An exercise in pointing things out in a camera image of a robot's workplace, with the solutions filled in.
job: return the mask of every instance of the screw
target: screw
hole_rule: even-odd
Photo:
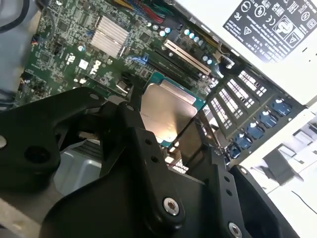
[[[216,155],[219,155],[219,156],[221,156],[221,155],[222,155],[221,151],[220,151],[220,150],[218,150],[218,149],[215,149],[215,150],[214,150],[214,152],[216,153]]]
[[[99,100],[99,97],[96,94],[91,93],[89,96],[95,100]]]
[[[0,135],[0,149],[2,149],[4,146],[6,146],[6,139]]]
[[[178,204],[173,198],[168,197],[164,199],[163,206],[165,208],[165,211],[172,216],[176,216],[179,213]]]
[[[231,234],[233,234],[234,237],[242,238],[242,232],[236,224],[234,224],[233,222],[230,222],[228,227],[229,227]]]
[[[240,166],[240,170],[245,175],[248,173],[247,170],[244,167],[242,167],[242,166]]]
[[[134,111],[134,108],[130,105],[127,105],[127,109],[131,110],[131,111]]]

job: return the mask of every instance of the expansion slot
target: expansion slot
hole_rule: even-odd
[[[198,81],[200,79],[197,71],[195,73],[195,72],[191,71],[189,68],[182,66],[179,62],[175,61],[174,59],[172,59],[172,57],[168,56],[165,51],[162,51],[158,47],[154,47],[154,52],[159,54],[161,57],[163,57],[165,60],[167,60],[174,67],[178,68],[180,71],[186,73],[189,77],[191,77],[191,79],[193,79],[195,81]]]
[[[174,53],[176,53],[178,56],[180,56],[183,60],[187,61],[188,63],[190,63],[192,66],[196,67],[199,71],[201,71],[202,73],[204,73],[205,75],[209,75],[211,73],[211,70],[203,65],[202,63],[200,63],[198,60],[196,60],[195,58],[193,58],[190,54],[188,54],[187,52],[183,51],[180,47],[178,47],[177,45],[175,45],[173,42],[171,42],[170,40],[167,40],[164,43],[164,46],[169,48],[171,51],[173,51]]]

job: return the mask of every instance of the warning label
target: warning label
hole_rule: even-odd
[[[242,0],[223,26],[264,62],[279,62],[317,28],[311,0]]]

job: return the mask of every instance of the aluminum heatsink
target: aluminum heatsink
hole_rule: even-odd
[[[90,44],[116,58],[129,32],[103,16]]]

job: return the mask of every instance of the motherboard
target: motherboard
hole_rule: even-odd
[[[220,79],[216,45],[176,17],[156,24],[105,0],[51,1],[49,8],[54,34],[43,11],[21,76],[19,105],[80,86],[124,98],[130,87],[120,85],[123,72],[143,86],[160,72],[202,99]]]

